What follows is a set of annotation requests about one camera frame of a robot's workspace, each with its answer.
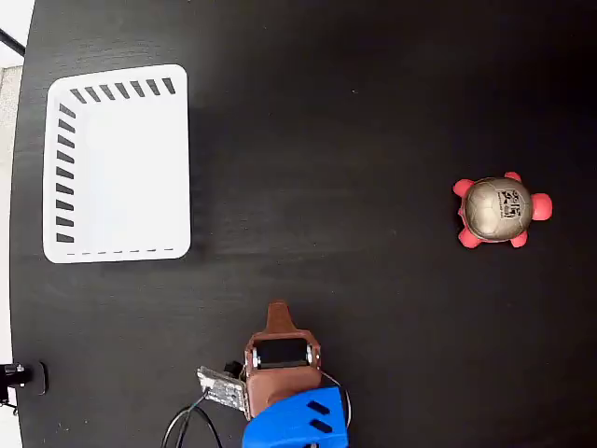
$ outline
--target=red turtle head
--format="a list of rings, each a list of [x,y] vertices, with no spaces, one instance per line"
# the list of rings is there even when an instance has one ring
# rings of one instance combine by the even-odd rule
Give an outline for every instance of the red turtle head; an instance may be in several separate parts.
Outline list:
[[[546,193],[536,193],[533,198],[533,220],[545,221],[551,218],[553,205],[551,198]]]

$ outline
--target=black table surface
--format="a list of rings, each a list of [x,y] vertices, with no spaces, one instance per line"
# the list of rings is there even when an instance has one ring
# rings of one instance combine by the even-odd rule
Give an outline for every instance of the black table surface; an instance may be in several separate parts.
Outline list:
[[[596,30],[571,0],[39,0],[10,304],[14,357],[51,389],[19,394],[24,447],[156,446],[274,298],[351,391],[352,446],[594,446]],[[161,63],[188,73],[189,253],[50,263],[50,84]],[[508,170],[552,220],[464,249],[452,184]],[[239,446],[243,416],[206,409]]]

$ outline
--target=blue gripper part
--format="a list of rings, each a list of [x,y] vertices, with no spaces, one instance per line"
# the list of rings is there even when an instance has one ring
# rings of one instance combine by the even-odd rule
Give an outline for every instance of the blue gripper part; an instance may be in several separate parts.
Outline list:
[[[347,448],[348,434],[337,387],[324,387],[283,399],[251,420],[243,448]]]

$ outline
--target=brown gripper part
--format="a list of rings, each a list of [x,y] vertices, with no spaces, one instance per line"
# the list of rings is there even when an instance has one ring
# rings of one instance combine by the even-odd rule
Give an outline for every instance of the brown gripper part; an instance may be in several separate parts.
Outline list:
[[[311,365],[266,370],[253,367],[253,348],[256,342],[297,338],[306,340],[311,346]],[[266,328],[253,335],[244,350],[244,356],[249,409],[253,417],[281,399],[315,389],[321,384],[321,346],[310,331],[295,327],[284,301],[270,303]]]

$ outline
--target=toy turtle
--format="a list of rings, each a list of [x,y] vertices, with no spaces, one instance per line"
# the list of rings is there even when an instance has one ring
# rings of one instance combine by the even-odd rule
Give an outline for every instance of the toy turtle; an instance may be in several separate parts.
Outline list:
[[[544,221],[551,217],[550,197],[545,193],[530,194],[514,172],[477,182],[461,179],[453,190],[463,198],[458,215],[465,228],[458,239],[469,249],[481,243],[504,241],[522,247],[526,244],[531,220]]]

